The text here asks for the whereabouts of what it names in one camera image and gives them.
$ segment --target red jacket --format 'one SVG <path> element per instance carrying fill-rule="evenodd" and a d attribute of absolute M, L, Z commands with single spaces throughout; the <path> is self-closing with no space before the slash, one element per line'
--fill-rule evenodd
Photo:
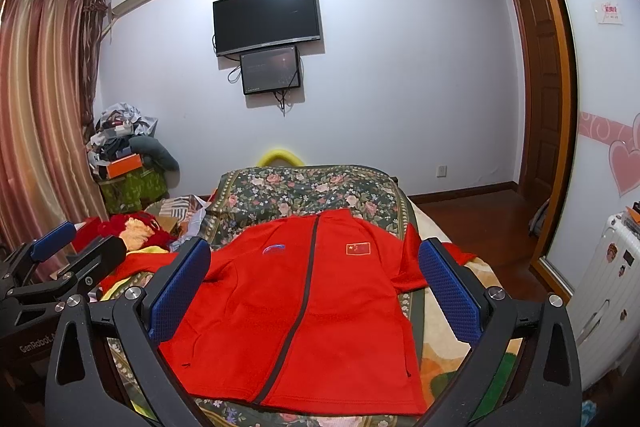
<path fill-rule="evenodd" d="M 251 227 L 211 255 L 161 352 L 188 393 L 316 414 L 424 413 L 398 294 L 426 285 L 420 238 L 328 210 Z M 131 254 L 115 280 L 174 254 Z M 457 255 L 459 263 L 473 256 Z"/>

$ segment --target television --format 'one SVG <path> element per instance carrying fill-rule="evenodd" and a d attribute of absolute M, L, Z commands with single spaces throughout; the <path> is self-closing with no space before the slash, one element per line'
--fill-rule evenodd
<path fill-rule="evenodd" d="M 316 0 L 220 0 L 213 3 L 216 55 L 320 39 Z"/>
<path fill-rule="evenodd" d="M 300 87 L 300 59 L 295 46 L 269 48 L 240 55 L 244 94 L 288 91 Z"/>

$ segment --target cable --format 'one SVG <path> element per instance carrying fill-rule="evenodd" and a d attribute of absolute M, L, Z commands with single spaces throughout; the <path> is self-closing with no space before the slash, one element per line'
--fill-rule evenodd
<path fill-rule="evenodd" d="M 231 75 L 236 73 L 236 71 L 239 71 L 238 74 L 236 74 L 236 77 L 231 80 Z M 242 70 L 240 69 L 240 66 L 236 66 L 235 68 L 233 68 L 233 70 L 229 71 L 229 74 L 226 76 L 226 79 L 229 81 L 229 84 L 235 84 L 238 80 L 240 80 L 240 77 L 242 76 Z"/>
<path fill-rule="evenodd" d="M 278 106 L 280 107 L 280 110 L 282 111 L 283 116 L 286 115 L 286 110 L 285 110 L 286 96 L 289 93 L 289 89 L 291 88 L 293 79 L 296 77 L 297 74 L 301 73 L 301 71 L 304 71 L 304 68 L 302 64 L 302 58 L 299 57 L 298 68 L 296 69 L 296 72 L 291 77 L 291 80 L 289 81 L 289 84 L 287 85 L 287 87 L 285 89 L 279 89 L 278 91 L 273 91 L 273 97 L 278 101 Z"/>
<path fill-rule="evenodd" d="M 215 34 L 211 38 L 211 44 L 213 45 L 213 51 L 215 53 L 217 53 L 217 51 L 216 51 L 216 35 Z M 233 58 L 233 57 L 230 57 L 229 55 L 222 55 L 222 56 L 225 57 L 225 58 L 228 58 L 229 60 L 232 60 L 234 62 L 240 62 L 239 58 Z"/>

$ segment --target baseboard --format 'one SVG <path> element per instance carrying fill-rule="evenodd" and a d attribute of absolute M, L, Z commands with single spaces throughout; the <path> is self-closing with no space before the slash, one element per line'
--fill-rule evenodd
<path fill-rule="evenodd" d="M 415 204 L 433 203 L 434 201 L 455 200 L 468 196 L 479 196 L 490 192 L 500 192 L 501 190 L 518 190 L 516 182 L 495 183 L 493 185 L 481 185 L 480 187 L 457 188 L 456 190 L 443 190 L 442 192 L 432 192 L 431 194 L 416 194 L 409 196 Z"/>

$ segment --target door frame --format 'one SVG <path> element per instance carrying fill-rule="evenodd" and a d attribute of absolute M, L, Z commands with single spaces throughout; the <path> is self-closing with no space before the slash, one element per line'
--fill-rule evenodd
<path fill-rule="evenodd" d="M 524 181 L 524 167 L 526 166 L 527 152 L 529 150 L 530 139 L 530 98 L 531 85 L 529 77 L 529 57 L 526 52 L 527 41 L 522 25 L 522 14 L 518 3 L 516 5 L 516 15 L 518 16 L 518 26 L 520 38 L 522 40 L 523 58 L 525 65 L 525 136 L 523 142 L 522 167 L 520 168 L 520 183 Z M 560 111 L 560 144 L 558 148 L 558 165 L 554 176 L 554 184 L 551 190 L 549 206 L 546 213 L 545 224 L 540 232 L 538 244 L 531 257 L 530 267 L 551 286 L 552 290 L 567 302 L 571 294 L 564 281 L 549 268 L 548 263 L 542 259 L 549 250 L 553 241 L 564 201 L 569 185 L 569 177 L 574 163 L 575 139 L 577 131 L 578 116 L 578 80 L 577 68 L 575 65 L 574 40 L 569 23 L 569 14 L 564 0 L 549 0 L 551 12 L 556 26 L 556 36 L 558 37 L 559 60 L 560 60 L 560 89 L 561 89 L 561 111 Z"/>
<path fill-rule="evenodd" d="M 525 174 L 527 161 L 529 160 L 529 140 L 531 134 L 531 77 L 529 70 L 529 43 L 527 33 L 524 28 L 522 10 L 518 0 L 513 0 L 518 19 L 518 31 L 520 32 L 520 42 L 522 45 L 522 60 L 524 65 L 524 140 L 522 142 L 522 161 L 520 162 L 520 176 L 518 178 L 518 194 L 524 193 Z"/>

